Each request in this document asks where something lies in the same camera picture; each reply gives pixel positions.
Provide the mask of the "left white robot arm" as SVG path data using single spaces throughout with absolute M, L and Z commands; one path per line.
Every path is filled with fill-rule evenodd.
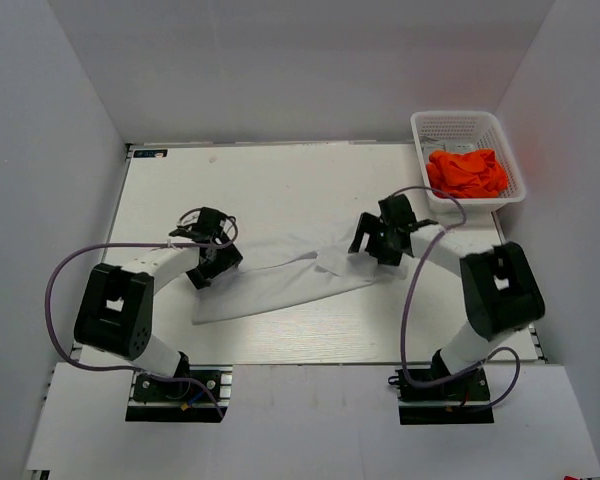
M 96 265 L 74 325 L 77 342 L 157 376 L 157 387 L 171 399 L 189 392 L 192 377 L 186 355 L 152 333 L 154 297 L 181 276 L 206 289 L 243 260 L 226 231 L 227 224 L 237 227 L 233 216 L 209 207 L 191 213 L 194 219 L 183 216 L 169 233 L 180 243 L 152 246 L 124 265 Z

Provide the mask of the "white t shirt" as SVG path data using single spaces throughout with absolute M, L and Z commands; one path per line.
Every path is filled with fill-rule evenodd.
M 191 323 L 208 324 L 281 310 L 374 284 L 404 280 L 408 267 L 348 252 L 353 233 L 284 234 L 247 242 L 243 261 L 199 291 Z

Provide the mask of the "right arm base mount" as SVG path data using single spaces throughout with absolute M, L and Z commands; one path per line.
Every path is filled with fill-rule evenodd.
M 401 369 L 388 377 L 396 390 L 403 426 L 486 425 L 494 423 L 486 374 L 478 370 L 460 381 L 419 389 L 410 385 Z

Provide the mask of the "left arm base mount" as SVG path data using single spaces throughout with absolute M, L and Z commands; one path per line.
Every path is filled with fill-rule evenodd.
M 216 399 L 225 414 L 231 396 L 231 366 L 198 366 L 190 376 L 202 384 Z M 198 385 L 165 383 L 147 375 L 135 374 L 125 415 L 126 422 L 136 423 L 205 423 L 222 421 L 209 396 Z

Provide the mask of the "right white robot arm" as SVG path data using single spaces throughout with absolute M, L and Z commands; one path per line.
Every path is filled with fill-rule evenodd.
M 404 194 L 379 202 L 380 214 L 360 215 L 351 254 L 365 251 L 378 264 L 398 266 L 404 256 L 418 260 L 401 321 L 401 367 L 407 384 L 432 389 L 452 399 L 464 391 L 468 376 L 514 333 L 545 315 L 545 303 L 523 248 L 515 242 L 480 245 L 458 240 L 462 221 L 443 226 L 432 219 L 418 220 Z M 466 322 L 452 340 L 435 352 L 429 378 L 417 380 L 407 369 L 406 334 L 415 285 L 427 262 L 461 281 Z

